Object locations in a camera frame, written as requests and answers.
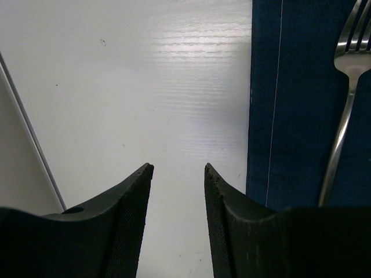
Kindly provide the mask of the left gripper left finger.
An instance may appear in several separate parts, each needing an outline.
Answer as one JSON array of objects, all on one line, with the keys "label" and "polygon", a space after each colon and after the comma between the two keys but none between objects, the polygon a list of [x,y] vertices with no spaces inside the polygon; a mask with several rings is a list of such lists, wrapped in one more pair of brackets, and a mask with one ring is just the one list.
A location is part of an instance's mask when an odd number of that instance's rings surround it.
[{"label": "left gripper left finger", "polygon": [[1,208],[2,277],[135,277],[154,167],[60,214]]}]

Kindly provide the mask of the navy whale placemat cloth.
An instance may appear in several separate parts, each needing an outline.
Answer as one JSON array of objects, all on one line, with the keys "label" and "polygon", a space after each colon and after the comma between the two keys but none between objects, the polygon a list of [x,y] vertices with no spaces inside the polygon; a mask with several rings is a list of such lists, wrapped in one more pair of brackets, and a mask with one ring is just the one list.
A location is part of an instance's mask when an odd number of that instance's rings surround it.
[{"label": "navy whale placemat cloth", "polygon": [[246,193],[318,205],[348,79],[334,52],[354,1],[254,1]]}]

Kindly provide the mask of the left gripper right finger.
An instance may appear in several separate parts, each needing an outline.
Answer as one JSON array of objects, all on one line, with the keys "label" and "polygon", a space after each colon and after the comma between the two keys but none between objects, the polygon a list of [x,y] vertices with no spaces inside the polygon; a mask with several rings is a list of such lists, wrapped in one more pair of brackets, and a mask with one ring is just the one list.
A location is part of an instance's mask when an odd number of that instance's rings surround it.
[{"label": "left gripper right finger", "polygon": [[205,166],[214,277],[369,277],[369,207],[278,213]]}]

